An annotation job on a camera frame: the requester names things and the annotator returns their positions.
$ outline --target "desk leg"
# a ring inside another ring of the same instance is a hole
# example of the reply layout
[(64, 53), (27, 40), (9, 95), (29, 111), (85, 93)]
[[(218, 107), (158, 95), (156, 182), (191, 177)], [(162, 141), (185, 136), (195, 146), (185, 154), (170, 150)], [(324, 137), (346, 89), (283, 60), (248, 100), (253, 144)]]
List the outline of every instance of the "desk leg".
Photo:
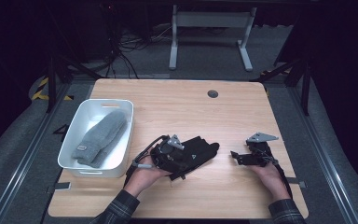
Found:
[(246, 43), (248, 42), (249, 34), (251, 33), (251, 30), (252, 30), (252, 25), (255, 20), (256, 10), (257, 10), (256, 7), (252, 8), (247, 25), (245, 26), (245, 33), (243, 34), (243, 38), (242, 38), (242, 40), (238, 41), (238, 47), (240, 49), (243, 64), (245, 65), (245, 70), (248, 72), (252, 72), (253, 67), (251, 64), (251, 60), (249, 59), (248, 51), (246, 50)]
[(177, 6), (173, 6), (172, 13), (172, 46), (170, 58), (170, 70), (176, 69), (176, 59), (178, 54), (178, 40), (177, 40)]

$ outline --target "person's arm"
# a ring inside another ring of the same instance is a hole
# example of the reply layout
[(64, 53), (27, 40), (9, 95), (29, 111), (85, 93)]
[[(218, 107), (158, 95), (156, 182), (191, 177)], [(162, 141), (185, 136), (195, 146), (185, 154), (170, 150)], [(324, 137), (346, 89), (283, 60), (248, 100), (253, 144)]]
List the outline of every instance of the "person's arm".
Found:
[(295, 202), (290, 198), (277, 168), (269, 162), (265, 167), (248, 166), (272, 194), (268, 209), (275, 224), (306, 223)]
[[(153, 164), (150, 156), (141, 160), (143, 164)], [(170, 173), (159, 168), (136, 169), (129, 182), (116, 196), (116, 198), (105, 208), (105, 210), (94, 218), (90, 224), (125, 224), (131, 220), (138, 204), (138, 195), (152, 186), (159, 178)]]

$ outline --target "white desk frame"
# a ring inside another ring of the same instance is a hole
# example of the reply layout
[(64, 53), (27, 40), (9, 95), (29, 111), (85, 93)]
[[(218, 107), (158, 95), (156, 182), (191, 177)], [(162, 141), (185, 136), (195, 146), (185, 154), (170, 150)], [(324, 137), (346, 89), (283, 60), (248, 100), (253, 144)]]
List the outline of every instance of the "white desk frame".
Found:
[(255, 19), (256, 7), (250, 12), (189, 12), (177, 11), (177, 5), (173, 6), (172, 13), (172, 47), (170, 58), (170, 69), (176, 69), (178, 52), (177, 28), (182, 27), (232, 27), (244, 28), (242, 40), (238, 40), (238, 48), (241, 53), (245, 70), (253, 71), (246, 43), (251, 33), (253, 21)]

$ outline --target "human hand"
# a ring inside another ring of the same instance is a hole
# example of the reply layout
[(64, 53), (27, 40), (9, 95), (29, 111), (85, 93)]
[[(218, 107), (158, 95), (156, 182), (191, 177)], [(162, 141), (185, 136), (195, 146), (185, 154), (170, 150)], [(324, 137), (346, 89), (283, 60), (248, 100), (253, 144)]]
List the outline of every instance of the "human hand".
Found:
[(257, 165), (249, 165), (247, 167), (258, 175), (264, 186), (271, 192), (273, 202), (282, 199), (290, 199), (290, 195), (282, 182), (278, 169), (271, 162), (265, 167)]
[(146, 156), (140, 160), (140, 164), (151, 164), (152, 168), (137, 168), (132, 173), (129, 182), (124, 187), (128, 193), (135, 198), (144, 190), (152, 186), (158, 179), (163, 176), (170, 175), (168, 171), (161, 170), (154, 166), (152, 158)]

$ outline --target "person's right hand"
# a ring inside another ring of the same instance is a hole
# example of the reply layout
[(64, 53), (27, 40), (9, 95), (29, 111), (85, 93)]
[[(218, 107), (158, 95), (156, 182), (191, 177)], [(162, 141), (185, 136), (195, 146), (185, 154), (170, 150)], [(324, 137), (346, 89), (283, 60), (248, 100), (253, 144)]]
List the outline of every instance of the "person's right hand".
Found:
[(264, 186), (271, 192), (273, 202), (282, 199), (291, 199), (286, 186), (282, 182), (278, 169), (271, 162), (265, 167), (258, 165), (249, 165), (247, 167), (258, 175)]

